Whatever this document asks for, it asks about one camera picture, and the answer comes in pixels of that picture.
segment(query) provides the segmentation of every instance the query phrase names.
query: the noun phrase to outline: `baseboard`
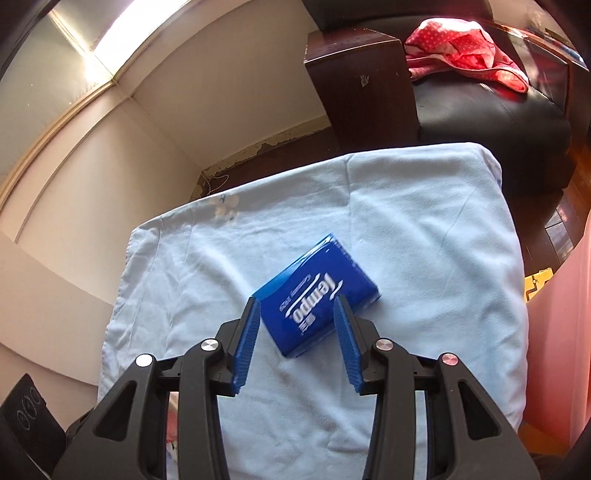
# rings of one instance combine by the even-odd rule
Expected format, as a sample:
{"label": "baseboard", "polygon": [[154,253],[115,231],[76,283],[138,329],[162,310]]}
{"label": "baseboard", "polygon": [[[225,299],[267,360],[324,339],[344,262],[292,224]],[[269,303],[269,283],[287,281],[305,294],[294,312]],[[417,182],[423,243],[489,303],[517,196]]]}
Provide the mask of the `baseboard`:
{"label": "baseboard", "polygon": [[312,120],[308,120],[307,122],[304,122],[300,125],[283,130],[283,132],[279,132],[275,135],[272,135],[271,137],[265,138],[264,140],[260,140],[254,145],[243,148],[239,152],[236,152],[229,157],[214,163],[214,165],[204,169],[199,175],[195,188],[191,194],[191,201],[206,196],[207,193],[204,194],[204,192],[208,192],[209,179],[214,178],[220,172],[248,161],[256,157],[259,153],[278,147],[279,145],[284,145],[288,142],[297,140],[298,138],[306,137],[313,133],[319,132],[325,128],[328,128],[329,126],[330,121],[326,115],[313,118]]}

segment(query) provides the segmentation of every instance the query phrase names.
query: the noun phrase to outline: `sunlight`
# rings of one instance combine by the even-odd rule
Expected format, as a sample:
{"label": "sunlight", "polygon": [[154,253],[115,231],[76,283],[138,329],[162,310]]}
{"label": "sunlight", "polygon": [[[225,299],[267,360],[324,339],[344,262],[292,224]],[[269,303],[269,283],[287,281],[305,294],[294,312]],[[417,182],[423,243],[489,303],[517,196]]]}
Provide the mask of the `sunlight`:
{"label": "sunlight", "polygon": [[114,75],[140,45],[189,0],[134,0],[107,30],[94,54]]}

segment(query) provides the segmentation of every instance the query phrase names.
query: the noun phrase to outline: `yellow object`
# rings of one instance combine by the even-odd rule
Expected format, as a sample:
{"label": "yellow object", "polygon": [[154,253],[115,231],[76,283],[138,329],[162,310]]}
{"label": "yellow object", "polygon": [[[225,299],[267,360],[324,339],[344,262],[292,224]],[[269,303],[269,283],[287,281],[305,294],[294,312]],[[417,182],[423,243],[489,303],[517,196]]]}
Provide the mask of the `yellow object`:
{"label": "yellow object", "polygon": [[545,283],[552,278],[553,272],[551,268],[541,270],[529,277],[525,278],[525,293],[523,298],[525,301],[529,301],[535,297],[535,295],[541,290]]}

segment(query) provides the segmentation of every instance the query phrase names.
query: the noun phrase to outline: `wooden floor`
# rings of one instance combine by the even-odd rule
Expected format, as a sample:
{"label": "wooden floor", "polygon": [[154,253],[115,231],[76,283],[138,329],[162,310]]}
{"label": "wooden floor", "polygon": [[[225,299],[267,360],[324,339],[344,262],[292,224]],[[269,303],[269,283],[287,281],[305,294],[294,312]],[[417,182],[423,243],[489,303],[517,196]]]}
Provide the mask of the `wooden floor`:
{"label": "wooden floor", "polygon": [[[591,134],[577,169],[562,192],[508,199],[521,243],[525,274],[545,268],[554,272],[583,236],[591,209]],[[221,192],[292,168],[340,155],[331,128],[270,148],[209,179],[204,195]]]}

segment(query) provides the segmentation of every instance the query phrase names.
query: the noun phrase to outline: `black object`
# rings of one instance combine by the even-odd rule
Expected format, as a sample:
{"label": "black object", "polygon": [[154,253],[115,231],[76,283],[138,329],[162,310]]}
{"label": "black object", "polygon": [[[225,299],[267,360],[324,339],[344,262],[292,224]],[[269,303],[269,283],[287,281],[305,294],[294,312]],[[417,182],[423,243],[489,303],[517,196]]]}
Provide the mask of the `black object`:
{"label": "black object", "polygon": [[378,397],[363,480],[413,478],[415,390],[426,398],[428,480],[539,480],[517,434],[456,355],[410,355],[339,299],[361,355],[360,395]]}
{"label": "black object", "polygon": [[45,479],[33,462],[51,475],[65,449],[63,429],[25,374],[0,406],[0,472],[13,480]]}
{"label": "black object", "polygon": [[567,453],[550,480],[589,480],[591,478],[591,421]]}
{"label": "black object", "polygon": [[488,0],[302,0],[322,31],[382,17],[461,17],[492,20]]}
{"label": "black object", "polygon": [[179,392],[179,477],[229,479],[217,396],[235,396],[233,359],[254,302],[183,356],[140,355],[77,427],[53,480],[164,479],[171,391]]}

